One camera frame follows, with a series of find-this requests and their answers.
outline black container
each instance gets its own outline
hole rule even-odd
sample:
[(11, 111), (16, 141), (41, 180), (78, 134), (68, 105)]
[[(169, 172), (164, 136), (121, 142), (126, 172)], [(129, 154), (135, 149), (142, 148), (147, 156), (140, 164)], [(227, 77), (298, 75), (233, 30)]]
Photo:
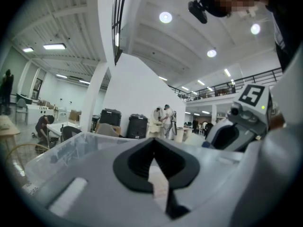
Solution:
[(147, 118), (142, 115), (132, 114), (129, 117), (126, 137), (129, 139), (146, 138)]
[(115, 109), (103, 109), (99, 123), (108, 123), (113, 126), (120, 126), (121, 112)]

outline round ceiling light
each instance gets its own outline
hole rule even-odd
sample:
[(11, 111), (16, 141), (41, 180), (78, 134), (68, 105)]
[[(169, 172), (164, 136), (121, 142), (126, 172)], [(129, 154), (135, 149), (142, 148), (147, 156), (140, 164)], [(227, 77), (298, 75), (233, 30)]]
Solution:
[(253, 24), (250, 31), (253, 35), (257, 35), (258, 33), (260, 33), (261, 27), (258, 24)]
[(215, 57), (217, 55), (217, 51), (215, 50), (210, 50), (207, 52), (208, 57)]
[(172, 15), (168, 12), (160, 13), (160, 21), (164, 24), (168, 24), (172, 21)]

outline white ceiling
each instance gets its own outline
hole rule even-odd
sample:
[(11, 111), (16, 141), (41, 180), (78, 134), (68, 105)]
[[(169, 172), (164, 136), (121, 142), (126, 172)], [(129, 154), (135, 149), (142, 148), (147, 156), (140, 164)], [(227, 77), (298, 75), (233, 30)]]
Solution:
[[(266, 8), (258, 4), (244, 16), (234, 12), (230, 18), (207, 14), (208, 23), (201, 24), (187, 9), (191, 0), (132, 0), (128, 24), (121, 32), (124, 52), (142, 59), (156, 74), (168, 79), (167, 84), (198, 90), (197, 79), (209, 86), (224, 83), (222, 69), (228, 67), (235, 79), (242, 78), (237, 62), (257, 56), (274, 47), (273, 24)], [(167, 11), (173, 20), (164, 24), (159, 14)], [(250, 27), (261, 24), (261, 32), (253, 35)], [(218, 55), (207, 57), (216, 48)]]
[[(102, 59), (96, 0), (28, 0), (16, 14), (8, 37), (42, 68), (53, 74), (90, 81)], [(66, 50), (45, 50), (44, 44), (64, 43)], [(106, 76), (102, 85), (108, 85)]]

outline metal rail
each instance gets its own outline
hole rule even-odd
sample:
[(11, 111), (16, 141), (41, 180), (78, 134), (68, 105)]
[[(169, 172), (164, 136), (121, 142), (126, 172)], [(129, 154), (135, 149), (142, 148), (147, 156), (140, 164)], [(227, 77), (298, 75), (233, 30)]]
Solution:
[(125, 0), (114, 0), (113, 1), (113, 15), (112, 15), (112, 39), (113, 39), (113, 50), (115, 57), (115, 65), (117, 64), (122, 50), (120, 49), (120, 32), (121, 32), (121, 21), (123, 14)]
[(241, 78), (232, 81), (228, 81), (222, 84), (218, 84), (216, 86), (204, 88), (194, 93), (186, 93), (177, 88), (171, 87), (175, 89), (175, 92), (178, 96), (184, 101), (195, 101), (203, 98), (209, 98), (214, 96), (223, 96), (227, 94), (233, 94), (242, 89), (242, 87), (248, 83), (257, 83), (273, 87), (282, 77), (282, 69), (277, 68), (273, 70), (268, 70), (259, 74), (255, 74), (249, 77)]

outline clear plastic bin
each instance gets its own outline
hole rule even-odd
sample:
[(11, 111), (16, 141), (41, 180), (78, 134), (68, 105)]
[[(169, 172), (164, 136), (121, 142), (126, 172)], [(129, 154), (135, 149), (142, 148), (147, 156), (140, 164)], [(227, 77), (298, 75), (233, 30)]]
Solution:
[(117, 138), (94, 133), (80, 133), (28, 162), (28, 180), (41, 186), (47, 179), (86, 155), (134, 139)]

